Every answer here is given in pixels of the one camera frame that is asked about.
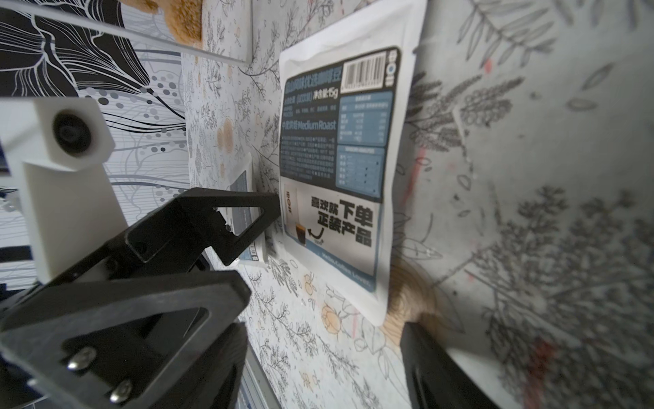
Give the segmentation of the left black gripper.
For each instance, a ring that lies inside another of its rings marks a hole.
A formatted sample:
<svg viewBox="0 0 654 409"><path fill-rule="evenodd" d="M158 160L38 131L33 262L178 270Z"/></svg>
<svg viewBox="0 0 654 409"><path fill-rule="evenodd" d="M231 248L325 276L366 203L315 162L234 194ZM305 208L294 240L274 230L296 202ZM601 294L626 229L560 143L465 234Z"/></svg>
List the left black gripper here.
<svg viewBox="0 0 654 409"><path fill-rule="evenodd" d="M228 208L261 215L241 235ZM272 193L195 187L47 285L1 304L1 405L169 408L168 392L233 323L251 291L232 263L280 215Z"/></svg>

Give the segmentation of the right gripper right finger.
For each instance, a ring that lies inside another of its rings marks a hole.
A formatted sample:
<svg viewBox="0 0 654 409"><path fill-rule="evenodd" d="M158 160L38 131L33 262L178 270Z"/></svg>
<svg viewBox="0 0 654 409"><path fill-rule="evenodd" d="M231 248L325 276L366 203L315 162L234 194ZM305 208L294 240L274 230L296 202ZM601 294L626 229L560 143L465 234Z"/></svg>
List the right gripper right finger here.
<svg viewBox="0 0 654 409"><path fill-rule="evenodd" d="M405 323L400 349L413 408L497 409L422 325Z"/></svg>

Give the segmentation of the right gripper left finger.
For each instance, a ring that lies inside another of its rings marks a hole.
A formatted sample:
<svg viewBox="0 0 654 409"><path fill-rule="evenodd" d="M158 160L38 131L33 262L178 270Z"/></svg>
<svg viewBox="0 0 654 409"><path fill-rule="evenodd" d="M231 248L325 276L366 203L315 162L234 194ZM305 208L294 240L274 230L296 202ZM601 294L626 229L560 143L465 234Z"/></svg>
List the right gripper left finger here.
<svg viewBox="0 0 654 409"><path fill-rule="evenodd" d="M168 392L169 408L234 408L248 338L245 324L233 323Z"/></svg>

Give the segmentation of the blue coffee bag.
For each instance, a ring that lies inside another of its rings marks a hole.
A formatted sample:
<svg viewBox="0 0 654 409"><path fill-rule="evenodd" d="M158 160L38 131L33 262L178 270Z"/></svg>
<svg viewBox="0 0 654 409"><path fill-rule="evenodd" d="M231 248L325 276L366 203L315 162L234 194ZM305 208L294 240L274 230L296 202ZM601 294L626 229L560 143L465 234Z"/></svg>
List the blue coffee bag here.
<svg viewBox="0 0 654 409"><path fill-rule="evenodd" d="M251 153L247 153L232 169L228 178L228 190L237 193L255 193L253 175L254 166L252 156ZM241 235L243 231L259 218L261 213L262 211L260 209L253 207L228 208L228 225L234 234ZM260 234L256 240L251 242L233 263L264 267L267 263L265 234Z"/></svg>
<svg viewBox="0 0 654 409"><path fill-rule="evenodd" d="M372 325L387 315L393 179L424 1L376 1L279 57L284 247Z"/></svg>

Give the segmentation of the blue coffee bag top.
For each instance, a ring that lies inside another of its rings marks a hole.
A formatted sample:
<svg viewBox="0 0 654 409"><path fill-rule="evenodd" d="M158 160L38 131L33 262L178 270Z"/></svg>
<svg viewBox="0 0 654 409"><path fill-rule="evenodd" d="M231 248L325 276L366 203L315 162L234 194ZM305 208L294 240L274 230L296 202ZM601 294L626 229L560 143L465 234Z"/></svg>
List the blue coffee bag top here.
<svg viewBox="0 0 654 409"><path fill-rule="evenodd" d="M372 325L387 315L393 179L424 1L376 1L279 57L284 247Z"/></svg>

